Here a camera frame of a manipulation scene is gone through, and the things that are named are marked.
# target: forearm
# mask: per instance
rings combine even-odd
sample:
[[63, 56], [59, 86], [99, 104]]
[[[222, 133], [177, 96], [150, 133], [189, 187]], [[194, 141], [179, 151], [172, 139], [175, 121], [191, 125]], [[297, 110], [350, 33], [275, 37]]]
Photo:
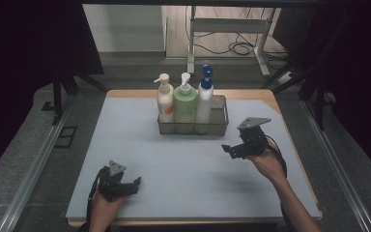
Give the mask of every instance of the forearm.
[[303, 207], [302, 203], [292, 190], [289, 182], [285, 178], [272, 181], [272, 184], [278, 193], [285, 213], [296, 231], [321, 231], [316, 222]]

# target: wall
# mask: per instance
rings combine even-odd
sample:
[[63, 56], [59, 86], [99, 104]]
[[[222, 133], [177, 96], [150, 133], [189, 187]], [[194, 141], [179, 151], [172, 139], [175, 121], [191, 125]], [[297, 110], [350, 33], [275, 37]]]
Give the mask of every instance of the wall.
[[83, 5], [99, 52], [164, 51], [165, 7]]

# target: white bottle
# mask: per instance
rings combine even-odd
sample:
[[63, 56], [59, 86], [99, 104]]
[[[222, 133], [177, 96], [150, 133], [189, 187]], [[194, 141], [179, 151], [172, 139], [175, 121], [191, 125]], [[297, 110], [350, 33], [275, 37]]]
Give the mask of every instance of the white bottle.
[[198, 101], [197, 112], [195, 113], [195, 123], [204, 125], [195, 125], [195, 130], [198, 133], [204, 134], [207, 132], [210, 123], [210, 115], [213, 101], [213, 69], [208, 66], [203, 66], [203, 79], [198, 86]]
[[158, 122], [174, 123], [173, 86], [168, 83], [169, 76], [163, 73], [155, 83], [160, 82], [157, 93]]

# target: hand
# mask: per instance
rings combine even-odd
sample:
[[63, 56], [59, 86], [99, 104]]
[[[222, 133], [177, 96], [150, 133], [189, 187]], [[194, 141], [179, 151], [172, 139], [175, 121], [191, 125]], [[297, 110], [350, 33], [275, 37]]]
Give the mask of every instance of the hand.
[[[268, 142], [273, 148], [278, 150], [271, 141], [268, 140]], [[281, 163], [270, 149], [266, 148], [264, 153], [260, 156], [247, 156], [246, 158], [251, 160], [257, 167], [258, 171], [273, 184], [276, 181], [286, 179]]]
[[104, 232], [116, 218], [124, 202], [124, 197], [120, 197], [113, 202], [108, 202], [97, 190], [93, 199], [89, 232]]

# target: pump dispenser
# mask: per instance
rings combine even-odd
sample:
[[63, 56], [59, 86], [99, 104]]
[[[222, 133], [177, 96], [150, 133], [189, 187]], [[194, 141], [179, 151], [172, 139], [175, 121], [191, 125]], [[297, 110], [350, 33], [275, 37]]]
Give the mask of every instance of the pump dispenser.
[[[203, 66], [203, 79], [198, 86], [198, 101], [197, 101], [197, 112], [195, 115], [196, 124], [209, 124], [210, 115], [213, 101], [213, 69], [208, 66]], [[196, 130], [198, 133], [207, 132], [207, 125], [196, 125]]]
[[158, 122], [174, 123], [173, 86], [168, 83], [170, 77], [162, 73], [155, 83], [160, 82], [157, 93]]
[[191, 75], [184, 72], [182, 84], [174, 90], [174, 122], [179, 133], [189, 133], [193, 129], [197, 91], [188, 84], [190, 78]]

